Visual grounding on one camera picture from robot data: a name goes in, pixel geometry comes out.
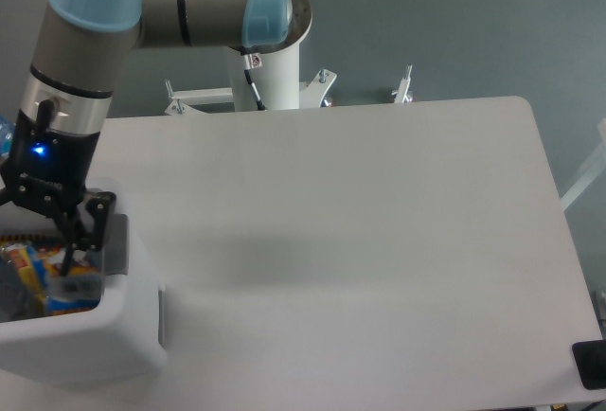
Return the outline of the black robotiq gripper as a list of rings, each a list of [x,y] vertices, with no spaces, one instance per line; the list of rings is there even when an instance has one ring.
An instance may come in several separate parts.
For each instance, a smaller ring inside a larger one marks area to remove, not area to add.
[[[15,204],[60,228],[65,243],[62,277],[70,273],[77,252],[99,252],[109,239],[116,195],[112,191],[85,192],[99,136],[50,129],[38,134],[34,121],[19,113],[9,158],[1,165],[0,206]],[[85,219],[78,208],[81,202]]]

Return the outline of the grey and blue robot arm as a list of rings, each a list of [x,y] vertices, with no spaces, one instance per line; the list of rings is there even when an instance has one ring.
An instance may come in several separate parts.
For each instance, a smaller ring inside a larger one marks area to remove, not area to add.
[[[127,55],[176,46],[248,53],[284,43],[292,17],[292,0],[46,0],[1,201],[54,223],[61,276],[108,237],[116,196],[85,182]]]

